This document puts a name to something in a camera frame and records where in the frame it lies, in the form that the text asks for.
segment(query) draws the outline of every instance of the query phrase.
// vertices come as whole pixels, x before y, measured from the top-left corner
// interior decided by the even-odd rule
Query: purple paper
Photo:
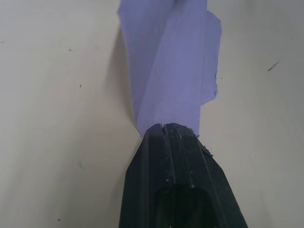
[[[142,135],[156,123],[199,134],[200,106],[217,91],[221,30],[206,7],[206,0],[122,0],[118,14]]]

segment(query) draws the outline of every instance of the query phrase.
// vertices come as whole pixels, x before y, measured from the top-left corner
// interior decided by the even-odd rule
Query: black plastic object
[[[176,123],[147,130],[123,193],[119,228],[247,228],[223,170]]]

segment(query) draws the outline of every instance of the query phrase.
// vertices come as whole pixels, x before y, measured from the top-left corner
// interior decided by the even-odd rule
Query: white table
[[[0,227],[115,228],[141,139],[118,0],[0,3]],[[200,139],[250,228],[304,226],[304,3],[210,0],[218,96]]]

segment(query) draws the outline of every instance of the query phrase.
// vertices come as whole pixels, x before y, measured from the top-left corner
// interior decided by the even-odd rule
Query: white surface
[[[140,142],[118,4],[0,3],[1,228],[118,226]],[[219,93],[201,109],[200,139],[250,228],[304,227],[303,7],[209,1],[223,33]]]

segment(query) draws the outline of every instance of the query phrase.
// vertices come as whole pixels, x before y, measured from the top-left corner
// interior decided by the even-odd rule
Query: black 3d printed part
[[[176,123],[147,130],[123,193],[119,228],[247,228],[223,170]]]

